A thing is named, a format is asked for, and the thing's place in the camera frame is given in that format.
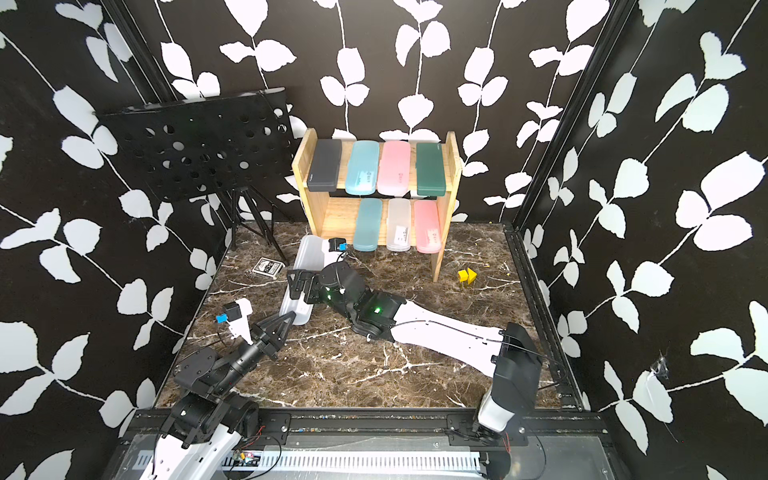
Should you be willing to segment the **clear frosted pencil case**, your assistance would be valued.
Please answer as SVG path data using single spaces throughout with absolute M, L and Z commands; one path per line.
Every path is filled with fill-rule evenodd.
M 329 241 L 315 235 L 307 235 L 302 238 L 299 244 L 292 269 L 320 272 L 331 262 L 332 254 Z M 292 299 L 290 297 L 290 287 L 286 288 L 279 310 L 280 315 L 294 312 L 295 319 L 293 324 L 295 326 L 302 326 L 309 321 L 312 309 L 313 306 L 305 301 L 304 294 L 301 294 L 298 299 Z

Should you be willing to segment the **teal pencil case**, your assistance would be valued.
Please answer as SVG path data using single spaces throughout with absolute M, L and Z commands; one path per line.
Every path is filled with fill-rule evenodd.
M 356 251 L 372 252 L 379 245 L 383 202 L 377 198 L 360 201 L 357 212 L 353 247 Z

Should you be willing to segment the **black pencil case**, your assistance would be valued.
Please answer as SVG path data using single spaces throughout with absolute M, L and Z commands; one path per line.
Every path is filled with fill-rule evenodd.
M 307 176 L 307 188 L 310 192 L 334 192 L 337 189 L 341 154 L 340 140 L 317 141 Z

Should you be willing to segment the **light blue pencil case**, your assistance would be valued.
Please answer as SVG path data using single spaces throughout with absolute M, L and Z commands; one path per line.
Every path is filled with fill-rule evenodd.
M 366 196 L 376 190 L 380 146 L 370 140 L 356 141 L 351 150 L 345 178 L 345 192 Z

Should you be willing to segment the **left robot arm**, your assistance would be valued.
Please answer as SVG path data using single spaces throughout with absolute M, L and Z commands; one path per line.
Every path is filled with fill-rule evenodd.
M 235 387 L 263 359 L 278 358 L 295 317 L 271 315 L 249 326 L 252 341 L 229 354 L 205 347 L 181 362 L 174 381 L 183 395 L 159 429 L 143 479 L 212 479 L 239 449 L 268 433 L 280 439 L 277 425 Z

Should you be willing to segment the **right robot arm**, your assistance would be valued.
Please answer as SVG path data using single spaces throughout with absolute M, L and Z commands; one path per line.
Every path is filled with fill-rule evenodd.
M 427 310 L 401 296 L 373 290 L 344 261 L 320 271 L 293 269 L 287 295 L 301 304 L 324 304 L 371 340 L 416 345 L 469 365 L 491 379 L 476 414 L 479 426 L 502 433 L 535 409 L 543 361 L 528 331 L 477 326 Z

